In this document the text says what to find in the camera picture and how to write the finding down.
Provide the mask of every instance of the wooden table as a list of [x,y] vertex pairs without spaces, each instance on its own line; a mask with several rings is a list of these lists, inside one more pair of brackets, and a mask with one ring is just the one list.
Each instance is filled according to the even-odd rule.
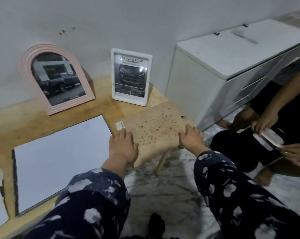
[[53,207],[57,197],[21,217],[15,217],[15,196],[12,177],[11,150],[21,144],[44,137],[102,114],[113,132],[114,122],[131,114],[167,101],[161,92],[150,86],[146,107],[115,101],[111,97],[111,79],[94,81],[96,99],[47,116],[36,99],[0,109],[0,168],[4,173],[5,204],[9,221],[0,227],[0,239],[9,239],[39,222]]

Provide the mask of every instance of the marble tile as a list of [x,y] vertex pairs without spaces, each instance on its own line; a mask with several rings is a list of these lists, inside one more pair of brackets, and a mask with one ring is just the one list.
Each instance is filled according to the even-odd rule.
[[[233,121],[239,111],[226,120]],[[206,143],[221,130],[217,125],[208,128]],[[158,176],[154,175],[152,162],[127,170],[124,181],[132,201],[121,236],[147,235],[148,221],[156,212],[166,223],[164,238],[222,238],[218,223],[197,191],[193,177],[195,159],[186,150],[176,150],[169,155]],[[261,168],[259,164],[248,176],[253,178]],[[300,178],[275,175],[267,189],[300,215]]]

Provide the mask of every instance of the freezer lid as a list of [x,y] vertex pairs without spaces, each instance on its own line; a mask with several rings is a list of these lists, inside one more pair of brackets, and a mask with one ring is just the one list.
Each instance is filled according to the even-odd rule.
[[300,28],[266,19],[177,43],[177,49],[229,79],[300,44]]

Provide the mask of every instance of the car poster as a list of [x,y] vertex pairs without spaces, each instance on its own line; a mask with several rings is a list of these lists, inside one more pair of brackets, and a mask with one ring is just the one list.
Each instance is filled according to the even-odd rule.
[[114,53],[115,94],[145,97],[149,60]]

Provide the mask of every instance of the barcode label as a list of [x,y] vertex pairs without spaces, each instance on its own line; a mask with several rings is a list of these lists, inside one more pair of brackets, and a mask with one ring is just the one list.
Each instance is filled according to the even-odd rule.
[[121,130],[122,128],[125,128],[123,121],[116,122],[116,127],[117,127],[117,130]]

